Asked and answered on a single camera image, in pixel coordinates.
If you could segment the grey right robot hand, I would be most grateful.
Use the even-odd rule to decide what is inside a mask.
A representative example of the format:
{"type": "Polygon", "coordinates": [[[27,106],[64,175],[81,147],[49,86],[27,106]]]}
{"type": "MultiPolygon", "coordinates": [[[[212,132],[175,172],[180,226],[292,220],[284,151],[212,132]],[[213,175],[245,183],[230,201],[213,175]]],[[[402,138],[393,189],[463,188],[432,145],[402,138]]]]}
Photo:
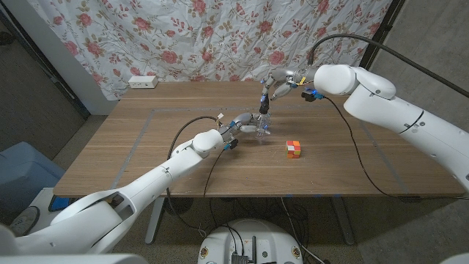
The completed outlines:
{"type": "Polygon", "coordinates": [[[311,85],[316,73],[316,67],[305,68],[279,68],[261,80],[263,85],[261,95],[261,112],[267,111],[269,102],[284,97],[292,89],[303,85],[311,85]]]}

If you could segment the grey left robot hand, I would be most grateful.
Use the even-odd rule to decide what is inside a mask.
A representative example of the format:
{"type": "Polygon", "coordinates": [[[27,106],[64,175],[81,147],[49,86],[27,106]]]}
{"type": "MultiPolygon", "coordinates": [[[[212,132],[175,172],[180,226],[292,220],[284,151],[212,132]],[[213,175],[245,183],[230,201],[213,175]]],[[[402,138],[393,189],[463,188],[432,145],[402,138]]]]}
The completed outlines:
{"type": "Polygon", "coordinates": [[[235,139],[239,133],[254,133],[255,137],[261,139],[270,135],[270,113],[243,113],[235,117],[232,121],[223,124],[217,121],[218,132],[225,142],[235,139]]]}

